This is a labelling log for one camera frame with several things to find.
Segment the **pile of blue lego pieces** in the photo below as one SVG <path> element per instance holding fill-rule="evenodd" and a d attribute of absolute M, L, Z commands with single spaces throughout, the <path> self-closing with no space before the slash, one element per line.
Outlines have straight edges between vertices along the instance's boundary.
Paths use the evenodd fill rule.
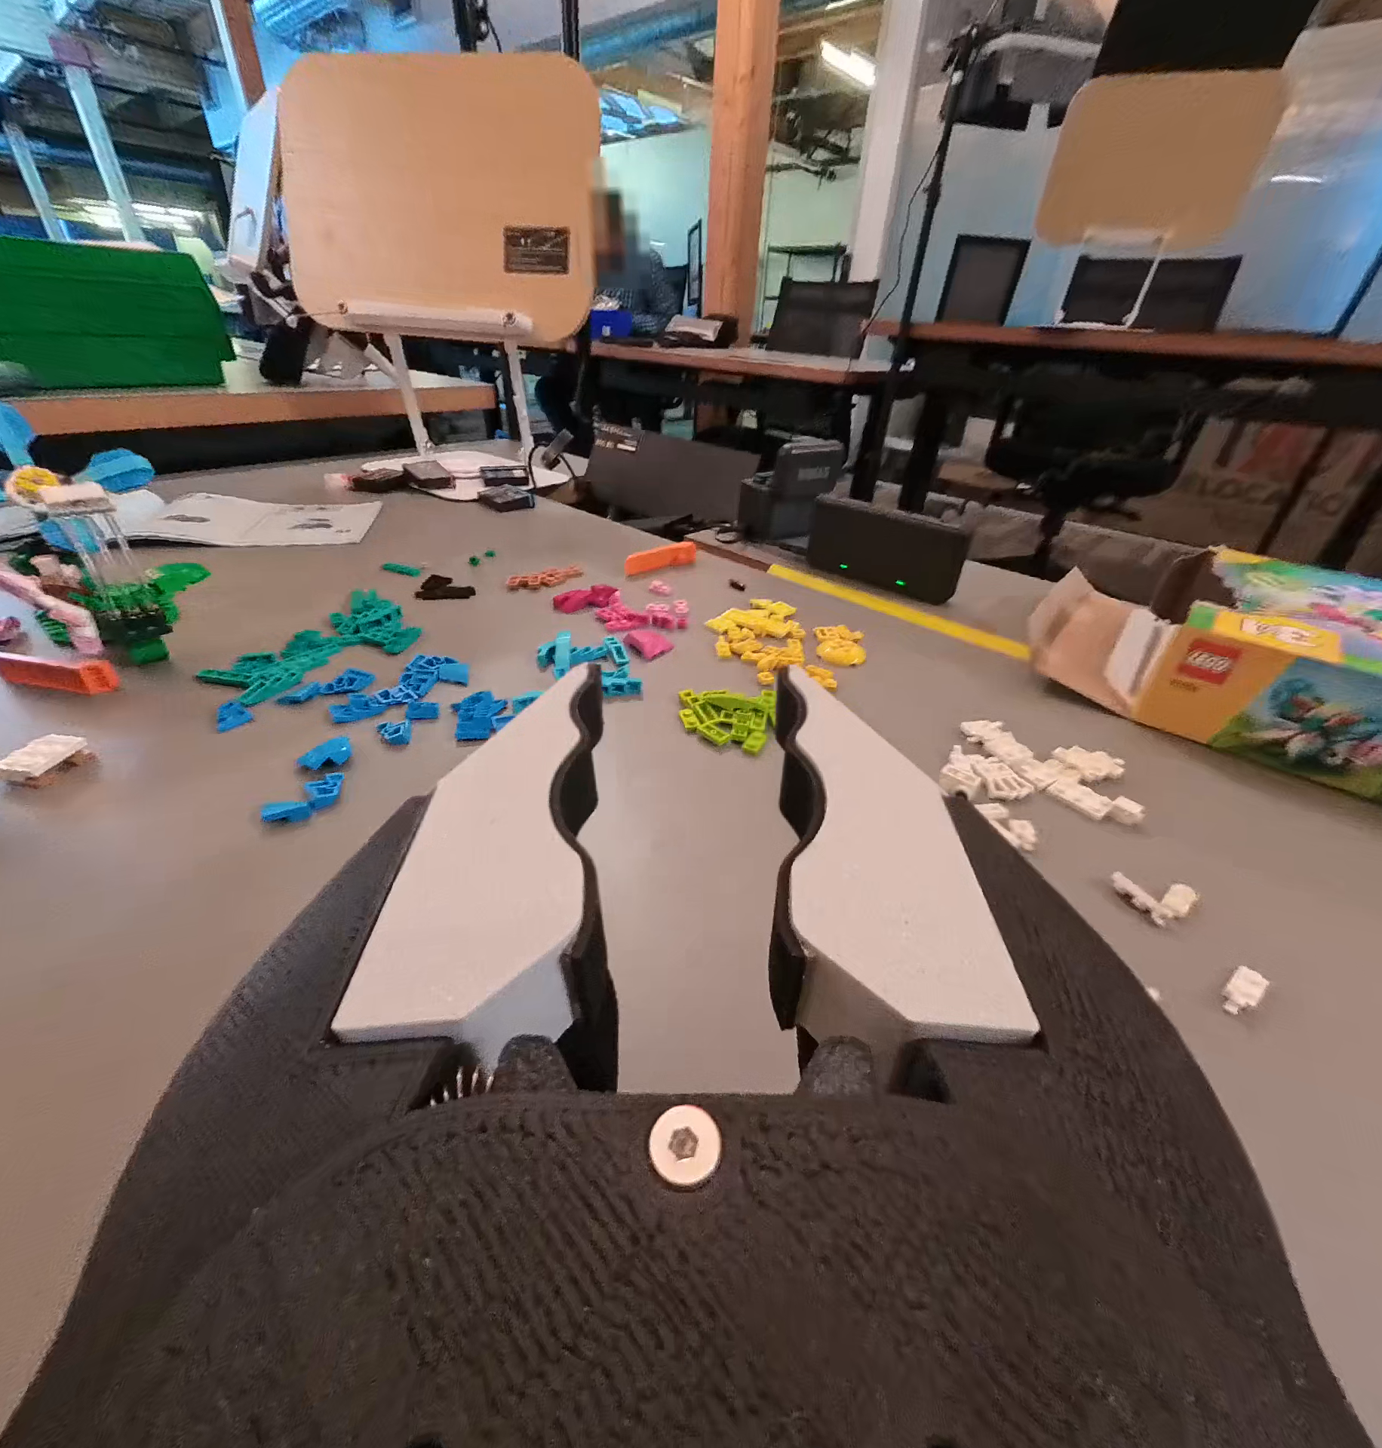
<path fill-rule="evenodd" d="M 538 689 L 530 689 L 504 697 L 489 689 L 468 691 L 467 685 L 468 667 L 462 660 L 433 654 L 412 655 L 397 680 L 381 689 L 375 686 L 375 675 L 358 667 L 342 668 L 329 678 L 302 678 L 292 670 L 283 673 L 283 678 L 263 673 L 255 681 L 244 683 L 234 697 L 215 709 L 215 730 L 229 733 L 245 727 L 253 722 L 255 707 L 263 702 L 302 707 L 326 701 L 333 723 L 347 727 L 370 722 L 384 746 L 405 748 L 417 725 L 441 715 L 434 689 L 454 686 L 464 693 L 451 702 L 452 736 L 460 744 L 478 744 L 499 733 L 540 696 Z M 263 803 L 260 822 L 295 825 L 336 806 L 354 754 L 354 743 L 346 733 L 333 735 L 299 754 L 299 794 Z"/>

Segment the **pile of green lego pieces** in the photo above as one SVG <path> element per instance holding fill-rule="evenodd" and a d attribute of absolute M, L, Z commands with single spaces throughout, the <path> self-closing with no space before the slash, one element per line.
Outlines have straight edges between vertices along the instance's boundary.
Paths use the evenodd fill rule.
<path fill-rule="evenodd" d="M 325 626 L 297 630 L 279 647 L 249 651 L 226 665 L 198 668 L 192 676 L 218 689 L 234 689 L 242 706 L 253 707 L 302 693 L 312 683 L 328 683 L 326 668 L 339 667 L 339 657 L 349 647 L 397 657 L 422 633 L 405 620 L 399 602 L 373 588 L 355 588 L 344 609 L 328 615 Z"/>

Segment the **pile of white lego pieces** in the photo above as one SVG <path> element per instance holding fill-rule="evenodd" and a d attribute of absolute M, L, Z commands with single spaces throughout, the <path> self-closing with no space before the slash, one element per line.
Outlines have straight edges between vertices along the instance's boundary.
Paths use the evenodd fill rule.
<path fill-rule="evenodd" d="M 1013 806 L 1034 798 L 1058 803 L 1092 824 L 1142 827 L 1146 806 L 1104 786 L 1123 782 L 1126 765 L 1105 749 L 1055 746 L 1037 754 L 1000 720 L 974 717 L 957 725 L 960 743 L 948 748 L 936 773 L 947 798 L 961 798 L 990 824 L 1013 849 L 1032 854 L 1041 846 L 1034 822 Z M 1121 870 L 1108 877 L 1110 893 L 1131 912 L 1155 929 L 1170 929 L 1193 914 L 1202 896 L 1188 882 L 1175 880 L 1150 891 Z M 1238 966 L 1223 982 L 1220 1006 L 1230 1016 L 1249 1014 L 1268 995 L 1270 982 L 1259 969 Z"/>

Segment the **pile of pink lego pieces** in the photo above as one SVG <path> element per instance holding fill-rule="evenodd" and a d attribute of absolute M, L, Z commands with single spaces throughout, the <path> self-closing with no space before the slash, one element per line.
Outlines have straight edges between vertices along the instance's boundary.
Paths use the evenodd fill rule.
<path fill-rule="evenodd" d="M 591 613 L 636 660 L 664 657 L 674 649 L 672 634 L 690 625 L 685 601 L 654 594 L 646 602 L 625 602 L 611 584 L 564 588 L 552 594 L 552 609 L 562 615 Z"/>

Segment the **white and tan lego plate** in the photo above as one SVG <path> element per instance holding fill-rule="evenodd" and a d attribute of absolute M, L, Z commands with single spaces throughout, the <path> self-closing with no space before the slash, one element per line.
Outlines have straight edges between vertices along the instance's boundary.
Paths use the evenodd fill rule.
<path fill-rule="evenodd" d="M 8 786 L 47 786 L 66 770 L 97 761 L 85 736 L 43 733 L 0 756 L 0 783 Z"/>

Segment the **yellow tape strip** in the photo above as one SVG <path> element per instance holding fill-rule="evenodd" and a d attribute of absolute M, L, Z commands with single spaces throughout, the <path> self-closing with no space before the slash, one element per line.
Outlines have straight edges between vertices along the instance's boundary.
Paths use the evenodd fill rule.
<path fill-rule="evenodd" d="M 879 615 L 906 622 L 918 628 L 937 633 L 961 644 L 976 646 L 1000 657 L 1007 657 L 1011 660 L 1031 659 L 1029 647 L 1023 641 L 1002 633 L 994 633 L 973 623 L 950 618 L 942 612 L 936 612 L 923 605 L 911 605 L 905 601 L 900 601 L 898 597 L 882 596 L 881 592 L 866 588 L 850 586 L 822 575 L 780 563 L 771 563 L 766 573 L 767 576 L 800 584 L 845 604 L 861 605 Z"/>

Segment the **black mesh chair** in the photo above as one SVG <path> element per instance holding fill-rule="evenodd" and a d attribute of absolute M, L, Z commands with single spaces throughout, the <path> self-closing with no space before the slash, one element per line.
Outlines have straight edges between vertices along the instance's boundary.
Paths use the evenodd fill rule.
<path fill-rule="evenodd" d="M 771 326 L 758 335 L 758 342 L 772 352 L 858 358 L 877 289 L 877 279 L 785 277 L 779 285 Z"/>

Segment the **partly built lego model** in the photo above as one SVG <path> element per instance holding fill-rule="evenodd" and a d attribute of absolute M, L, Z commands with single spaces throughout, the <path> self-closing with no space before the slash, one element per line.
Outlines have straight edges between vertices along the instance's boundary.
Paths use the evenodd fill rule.
<path fill-rule="evenodd" d="M 82 659 L 108 651 L 139 664 L 166 659 L 176 596 L 207 570 L 174 573 L 134 552 L 121 500 L 147 495 L 152 462 L 113 447 L 61 473 L 40 463 L 34 445 L 35 429 L 0 399 L 0 513 L 29 528 L 27 547 L 0 559 L 0 591 L 53 620 Z"/>

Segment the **black charger box green lights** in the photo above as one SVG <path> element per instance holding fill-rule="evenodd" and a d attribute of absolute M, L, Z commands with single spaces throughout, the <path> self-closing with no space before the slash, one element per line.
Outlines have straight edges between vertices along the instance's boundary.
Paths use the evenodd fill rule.
<path fill-rule="evenodd" d="M 811 570 L 944 605 L 971 552 L 971 531 L 955 521 L 851 497 L 816 497 L 806 537 Z"/>

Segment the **black office chair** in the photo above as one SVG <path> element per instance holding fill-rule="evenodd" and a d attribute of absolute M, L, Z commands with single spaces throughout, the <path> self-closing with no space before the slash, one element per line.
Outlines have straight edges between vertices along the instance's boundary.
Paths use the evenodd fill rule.
<path fill-rule="evenodd" d="M 1165 492 L 1207 423 L 1202 407 L 1165 407 L 1131 384 L 1086 373 L 1026 371 L 1000 402 L 984 465 L 1041 510 L 1037 542 L 1018 565 L 1042 576 L 1071 513 L 1131 516 Z"/>

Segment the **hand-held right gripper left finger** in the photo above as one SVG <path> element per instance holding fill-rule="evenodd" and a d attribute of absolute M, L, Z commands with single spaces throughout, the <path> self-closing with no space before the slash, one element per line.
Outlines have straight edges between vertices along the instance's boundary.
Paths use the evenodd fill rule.
<path fill-rule="evenodd" d="M 619 1077 L 619 1005 L 578 833 L 598 804 L 603 678 L 578 664 L 428 796 L 337 1008 L 352 1045 L 444 1040 L 489 1069 L 518 1037 L 575 1084 Z"/>

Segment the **colourful lego set box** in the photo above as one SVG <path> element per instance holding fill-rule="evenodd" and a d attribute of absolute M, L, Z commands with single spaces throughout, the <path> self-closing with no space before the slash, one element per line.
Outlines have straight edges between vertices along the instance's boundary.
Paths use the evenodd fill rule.
<path fill-rule="evenodd" d="M 1070 570 L 1031 612 L 1045 680 L 1112 714 L 1382 806 L 1382 578 L 1233 549 L 1136 604 Z"/>

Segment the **orange lego slope brick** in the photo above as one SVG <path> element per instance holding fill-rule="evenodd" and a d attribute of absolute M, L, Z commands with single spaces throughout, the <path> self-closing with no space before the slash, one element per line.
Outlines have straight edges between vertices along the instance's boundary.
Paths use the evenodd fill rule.
<path fill-rule="evenodd" d="M 0 678 L 14 688 L 74 696 L 101 696 L 121 688 L 116 667 L 103 657 L 48 659 L 6 649 L 0 649 Z"/>

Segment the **pile of yellow lego pieces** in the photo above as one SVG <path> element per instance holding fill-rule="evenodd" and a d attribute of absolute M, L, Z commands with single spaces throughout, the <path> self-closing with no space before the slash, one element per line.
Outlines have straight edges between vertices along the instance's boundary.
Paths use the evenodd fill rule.
<path fill-rule="evenodd" d="M 790 668 L 803 668 L 829 691 L 839 686 L 840 672 L 861 667 L 868 659 L 863 631 L 843 623 L 808 625 L 795 605 L 751 597 L 730 605 L 704 622 L 714 638 L 716 655 L 740 660 L 761 685 L 772 685 Z"/>

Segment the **lego instruction booklet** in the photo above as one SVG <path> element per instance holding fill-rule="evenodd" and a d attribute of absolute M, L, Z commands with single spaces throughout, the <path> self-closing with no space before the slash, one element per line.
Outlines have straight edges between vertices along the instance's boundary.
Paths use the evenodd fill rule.
<path fill-rule="evenodd" d="M 273 504 L 207 492 L 166 500 L 140 489 L 119 495 L 114 507 L 132 542 L 239 549 L 355 544 L 383 504 Z"/>

